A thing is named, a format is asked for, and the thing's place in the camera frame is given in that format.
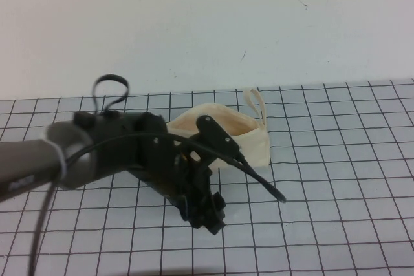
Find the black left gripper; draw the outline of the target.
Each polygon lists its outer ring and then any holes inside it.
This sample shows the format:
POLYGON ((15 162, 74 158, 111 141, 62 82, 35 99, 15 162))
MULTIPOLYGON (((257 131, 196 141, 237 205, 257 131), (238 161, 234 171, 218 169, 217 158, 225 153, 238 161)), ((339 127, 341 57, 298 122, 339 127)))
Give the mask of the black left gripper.
POLYGON ((211 156, 193 159, 195 148, 187 138, 180 142, 165 134, 136 140, 137 164, 129 172, 167 199, 191 227, 204 227, 216 235, 225 225, 226 202, 210 188, 212 171, 207 161, 211 156))

